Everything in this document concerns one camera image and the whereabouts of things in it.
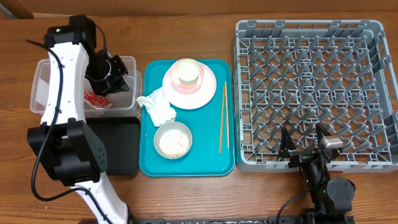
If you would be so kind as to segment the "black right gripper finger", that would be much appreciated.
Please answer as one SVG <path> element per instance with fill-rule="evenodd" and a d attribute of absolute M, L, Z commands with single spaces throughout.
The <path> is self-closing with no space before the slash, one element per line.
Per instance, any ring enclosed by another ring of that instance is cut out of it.
<path fill-rule="evenodd" d="M 317 141 L 318 143 L 321 143 L 321 140 L 325 136 L 331 136 L 331 133 L 329 133 L 326 128 L 321 124 L 321 123 L 316 123 L 315 124 L 315 129 L 317 132 Z"/>
<path fill-rule="evenodd" d="M 292 156 L 292 153 L 295 152 L 295 145 L 294 142 L 287 130 L 286 127 L 281 129 L 282 135 L 280 140 L 280 147 L 279 147 L 279 158 L 289 158 Z"/>

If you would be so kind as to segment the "red snack wrapper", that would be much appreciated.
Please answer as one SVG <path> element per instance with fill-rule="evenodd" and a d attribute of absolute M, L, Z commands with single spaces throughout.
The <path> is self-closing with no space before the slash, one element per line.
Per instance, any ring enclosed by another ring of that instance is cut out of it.
<path fill-rule="evenodd" d="M 93 109 L 106 109 L 112 105 L 112 102 L 103 96 L 99 96 L 90 91 L 84 91 L 85 103 Z"/>

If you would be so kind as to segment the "white napkin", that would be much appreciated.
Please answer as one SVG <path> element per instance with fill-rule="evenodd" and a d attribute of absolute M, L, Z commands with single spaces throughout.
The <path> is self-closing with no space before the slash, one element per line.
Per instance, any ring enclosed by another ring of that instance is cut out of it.
<path fill-rule="evenodd" d="M 176 119 L 177 112 L 170 106 L 162 87 L 154 90 L 148 96 L 139 96 L 136 101 L 141 108 L 145 107 L 155 127 L 160 127 Z"/>

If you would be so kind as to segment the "grey bowl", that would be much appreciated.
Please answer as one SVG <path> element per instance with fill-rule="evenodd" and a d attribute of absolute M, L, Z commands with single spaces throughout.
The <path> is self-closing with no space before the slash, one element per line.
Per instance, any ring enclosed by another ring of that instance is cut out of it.
<path fill-rule="evenodd" d="M 186 155 L 193 143 L 189 128 L 180 122 L 169 122 L 157 129 L 154 135 L 155 150 L 166 159 L 179 159 Z"/>

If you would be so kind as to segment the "white rice pile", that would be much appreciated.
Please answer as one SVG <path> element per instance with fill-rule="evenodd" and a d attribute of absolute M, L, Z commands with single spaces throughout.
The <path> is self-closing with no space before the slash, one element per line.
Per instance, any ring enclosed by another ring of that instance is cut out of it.
<path fill-rule="evenodd" d="M 159 147 L 166 157 L 178 158 L 188 152 L 190 141 L 182 131 L 171 129 L 160 137 Z"/>

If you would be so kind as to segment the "grey dishwasher rack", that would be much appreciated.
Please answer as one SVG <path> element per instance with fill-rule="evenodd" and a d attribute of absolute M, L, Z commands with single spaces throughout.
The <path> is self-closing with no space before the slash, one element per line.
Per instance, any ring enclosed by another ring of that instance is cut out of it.
<path fill-rule="evenodd" d="M 239 170 L 288 172 L 281 129 L 308 152 L 317 123 L 343 140 L 330 170 L 397 170 L 397 78 L 379 21 L 241 20 L 233 54 Z"/>

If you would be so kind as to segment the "clear plastic bin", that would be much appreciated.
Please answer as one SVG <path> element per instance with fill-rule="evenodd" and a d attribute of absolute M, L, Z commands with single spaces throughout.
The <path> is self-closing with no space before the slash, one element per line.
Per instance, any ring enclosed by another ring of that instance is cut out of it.
<path fill-rule="evenodd" d="M 139 105 L 136 98 L 141 96 L 141 75 L 136 69 L 132 56 L 117 56 L 122 61 L 123 86 L 127 90 L 109 93 L 105 96 L 111 106 L 96 109 L 84 100 L 85 92 L 93 93 L 90 82 L 85 78 L 88 56 L 84 50 L 57 55 L 41 60 L 36 68 L 30 96 L 30 110 L 41 114 L 41 123 L 64 124 L 71 119 L 85 121 L 94 117 L 136 116 Z"/>

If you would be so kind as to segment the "black tray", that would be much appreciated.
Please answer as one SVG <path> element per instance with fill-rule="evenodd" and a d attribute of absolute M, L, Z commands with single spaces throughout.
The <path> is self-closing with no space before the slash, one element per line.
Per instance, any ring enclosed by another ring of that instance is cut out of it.
<path fill-rule="evenodd" d="M 139 170 L 141 123 L 137 117 L 88 118 L 106 148 L 108 175 L 135 176 Z"/>

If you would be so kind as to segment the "pale green cup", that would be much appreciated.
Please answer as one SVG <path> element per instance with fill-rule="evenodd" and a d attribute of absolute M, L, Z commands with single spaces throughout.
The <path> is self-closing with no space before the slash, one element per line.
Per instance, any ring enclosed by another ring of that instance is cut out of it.
<path fill-rule="evenodd" d="M 193 59 L 182 59 L 177 65 L 177 76 L 183 85 L 193 86 L 200 76 L 200 66 Z"/>

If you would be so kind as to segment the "teal plastic tray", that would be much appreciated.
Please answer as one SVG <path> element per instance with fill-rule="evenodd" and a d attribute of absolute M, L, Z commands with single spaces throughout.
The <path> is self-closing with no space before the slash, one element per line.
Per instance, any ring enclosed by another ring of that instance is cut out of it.
<path fill-rule="evenodd" d="M 185 124 L 192 133 L 193 144 L 179 159 L 166 159 L 155 150 L 154 126 L 145 108 L 142 109 L 139 167 L 150 177 L 224 176 L 235 165 L 234 110 L 231 69 L 220 59 L 203 59 L 215 74 L 217 89 L 209 103 L 195 110 L 172 106 L 177 112 L 176 122 Z M 224 100 L 223 145 L 219 154 L 221 104 L 224 83 L 228 86 L 229 149 L 226 135 L 226 110 Z"/>

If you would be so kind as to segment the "pink plate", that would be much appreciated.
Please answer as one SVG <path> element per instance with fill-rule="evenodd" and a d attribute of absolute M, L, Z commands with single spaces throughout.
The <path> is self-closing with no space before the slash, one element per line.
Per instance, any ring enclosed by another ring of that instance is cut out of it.
<path fill-rule="evenodd" d="M 198 63 L 204 69 L 203 81 L 197 91 L 193 93 L 183 93 L 172 83 L 171 70 L 169 68 L 162 81 L 162 89 L 165 98 L 174 106 L 194 110 L 206 105 L 215 95 L 217 83 L 214 73 L 204 63 Z"/>

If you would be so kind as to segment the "left wooden chopstick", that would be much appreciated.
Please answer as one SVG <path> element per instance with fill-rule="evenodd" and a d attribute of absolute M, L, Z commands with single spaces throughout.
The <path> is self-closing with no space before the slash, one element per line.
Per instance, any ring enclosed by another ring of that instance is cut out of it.
<path fill-rule="evenodd" d="M 219 141 L 219 154 L 222 153 L 223 145 L 223 122 L 224 122 L 224 100 L 225 100 L 225 85 L 223 87 L 222 104 L 221 104 L 221 122 L 220 122 L 220 141 Z"/>

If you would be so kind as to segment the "wooden chopstick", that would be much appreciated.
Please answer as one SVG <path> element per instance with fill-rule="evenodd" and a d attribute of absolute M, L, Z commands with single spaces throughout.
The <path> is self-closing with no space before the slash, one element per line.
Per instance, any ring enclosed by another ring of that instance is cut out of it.
<path fill-rule="evenodd" d="M 225 99 L 225 110 L 226 110 L 226 135 L 227 135 L 227 148 L 229 149 L 229 114 L 228 114 L 228 86 L 227 82 L 224 83 L 224 99 Z"/>
<path fill-rule="evenodd" d="M 221 104 L 221 122 L 220 122 L 220 141 L 219 141 L 219 154 L 222 153 L 223 145 L 223 122 L 224 122 L 224 100 L 225 100 L 225 85 L 223 87 L 222 104 Z"/>

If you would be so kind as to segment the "right wooden chopstick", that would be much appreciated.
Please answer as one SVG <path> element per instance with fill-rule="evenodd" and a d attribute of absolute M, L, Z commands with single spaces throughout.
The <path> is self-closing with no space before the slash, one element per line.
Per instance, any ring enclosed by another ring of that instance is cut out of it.
<path fill-rule="evenodd" d="M 229 114 L 228 114 L 228 86 L 227 82 L 224 83 L 224 99 L 225 99 L 225 110 L 226 110 L 226 135 L 227 135 L 227 148 L 229 149 Z"/>

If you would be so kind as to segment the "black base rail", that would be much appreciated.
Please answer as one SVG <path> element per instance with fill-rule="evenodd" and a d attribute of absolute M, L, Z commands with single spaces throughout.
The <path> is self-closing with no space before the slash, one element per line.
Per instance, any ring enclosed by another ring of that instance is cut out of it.
<path fill-rule="evenodd" d="M 136 224 L 301 224 L 307 223 L 300 216 L 281 216 L 276 222 L 276 216 L 269 216 L 267 218 L 235 218 L 226 220 L 217 219 L 188 219 L 188 220 L 165 220 L 163 218 L 143 218 L 133 221 Z"/>

